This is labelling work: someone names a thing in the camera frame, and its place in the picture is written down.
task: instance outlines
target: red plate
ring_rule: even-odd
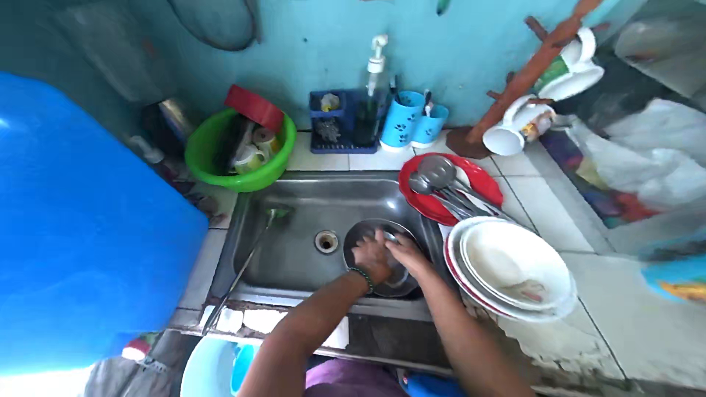
[[[417,167],[419,166],[421,159],[429,155],[442,155],[443,157],[451,160],[454,165],[461,167],[461,169],[466,172],[466,175],[468,175],[468,180],[470,181],[473,190],[485,197],[485,199],[490,201],[492,204],[495,204],[499,208],[502,207],[503,194],[500,192],[498,182],[495,182],[495,179],[493,179],[488,172],[485,172],[485,170],[470,162],[468,159],[457,155],[450,155],[446,153],[425,153],[409,159],[405,165],[402,166],[400,176],[397,179],[400,183],[400,191],[402,192],[402,195],[405,196],[407,202],[415,210],[419,211],[419,213],[431,220],[439,222],[442,225],[453,226],[458,223],[458,219],[454,218],[453,215],[451,215],[451,213],[448,212],[446,208],[444,208],[434,197],[414,193],[409,187],[409,176],[414,171],[417,171]]]

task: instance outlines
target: white mug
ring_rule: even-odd
[[[603,77],[605,70],[594,64],[596,36],[589,28],[580,28],[578,40],[567,44],[534,84],[540,98],[564,100],[586,91]]]
[[[549,129],[556,113],[549,105],[528,103],[536,97],[519,97],[505,112],[503,121],[483,134],[488,150],[503,156],[517,154],[525,148],[525,142],[532,142]]]
[[[262,167],[268,160],[267,153],[258,150],[252,143],[248,143],[243,147],[240,156],[231,160],[229,173],[247,174]]]

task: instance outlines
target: purple shirt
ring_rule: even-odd
[[[409,397],[379,365],[334,359],[306,372],[305,397]]]

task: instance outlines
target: mug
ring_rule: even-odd
[[[393,99],[390,104],[380,137],[380,147],[390,152],[400,152],[409,145],[424,107],[424,95],[420,93],[402,91],[399,96],[399,102]]]
[[[591,60],[596,36],[589,28],[580,28],[577,35],[579,40],[567,44],[534,84],[540,98],[564,100],[586,91],[603,77],[605,70]]]
[[[432,146],[447,118],[448,109],[441,105],[434,105],[429,116],[422,116],[415,126],[412,147],[423,149]]]
[[[253,143],[265,153],[267,158],[275,157],[282,148],[280,141],[277,139],[277,134],[265,127],[258,128],[253,132]]]
[[[549,105],[527,103],[536,95],[525,95],[514,101],[505,112],[503,121],[483,134],[483,144],[497,155],[514,155],[549,129],[556,117]]]
[[[231,162],[229,173],[247,174],[262,167],[268,160],[267,154],[248,143],[243,147],[243,153]]]

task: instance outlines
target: wrist bracelet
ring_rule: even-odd
[[[365,277],[365,281],[368,282],[368,287],[369,287],[367,293],[370,294],[370,293],[373,292],[373,288],[374,288],[374,286],[373,286],[373,281],[370,279],[370,277],[368,277],[367,273],[365,273],[364,271],[362,271],[362,270],[359,269],[359,268],[348,268],[348,271],[356,271],[356,272],[358,272],[360,275],[362,275],[363,277]]]

